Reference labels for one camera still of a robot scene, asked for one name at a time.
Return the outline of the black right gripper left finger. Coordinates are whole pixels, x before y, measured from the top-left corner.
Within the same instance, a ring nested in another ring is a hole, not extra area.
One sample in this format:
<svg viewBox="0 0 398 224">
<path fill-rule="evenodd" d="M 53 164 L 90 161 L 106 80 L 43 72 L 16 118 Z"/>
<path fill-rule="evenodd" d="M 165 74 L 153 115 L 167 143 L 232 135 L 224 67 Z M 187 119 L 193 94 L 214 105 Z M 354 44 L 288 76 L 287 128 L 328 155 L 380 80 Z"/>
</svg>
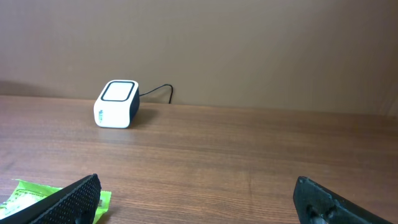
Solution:
<svg viewBox="0 0 398 224">
<path fill-rule="evenodd" d="M 100 202 L 97 174 L 86 177 L 1 220 L 1 224 L 92 224 Z"/>
</svg>

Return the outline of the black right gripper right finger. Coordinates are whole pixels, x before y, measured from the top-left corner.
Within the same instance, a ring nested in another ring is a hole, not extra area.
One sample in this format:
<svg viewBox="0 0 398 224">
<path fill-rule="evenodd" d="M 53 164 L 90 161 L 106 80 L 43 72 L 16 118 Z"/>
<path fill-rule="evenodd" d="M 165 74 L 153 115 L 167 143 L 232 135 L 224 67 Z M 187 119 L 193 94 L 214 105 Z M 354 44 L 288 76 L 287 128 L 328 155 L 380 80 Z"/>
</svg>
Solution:
<svg viewBox="0 0 398 224">
<path fill-rule="evenodd" d="M 297 179 L 293 201 L 301 224 L 391 224 L 305 176 Z"/>
</svg>

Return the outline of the green gummy candy bag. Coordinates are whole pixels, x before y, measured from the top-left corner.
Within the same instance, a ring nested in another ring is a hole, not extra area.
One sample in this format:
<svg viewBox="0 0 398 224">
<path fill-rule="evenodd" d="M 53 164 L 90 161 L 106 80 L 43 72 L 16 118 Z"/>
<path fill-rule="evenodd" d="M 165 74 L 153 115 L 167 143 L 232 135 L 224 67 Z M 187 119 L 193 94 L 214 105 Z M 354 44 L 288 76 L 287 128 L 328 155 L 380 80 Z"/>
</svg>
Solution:
<svg viewBox="0 0 398 224">
<path fill-rule="evenodd" d="M 1 219 L 11 216 L 58 192 L 62 187 L 52 187 L 18 179 L 19 183 L 10 197 L 1 204 Z M 95 213 L 93 224 L 99 223 L 101 217 L 108 212 L 111 202 L 111 192 L 102 190 Z"/>
</svg>

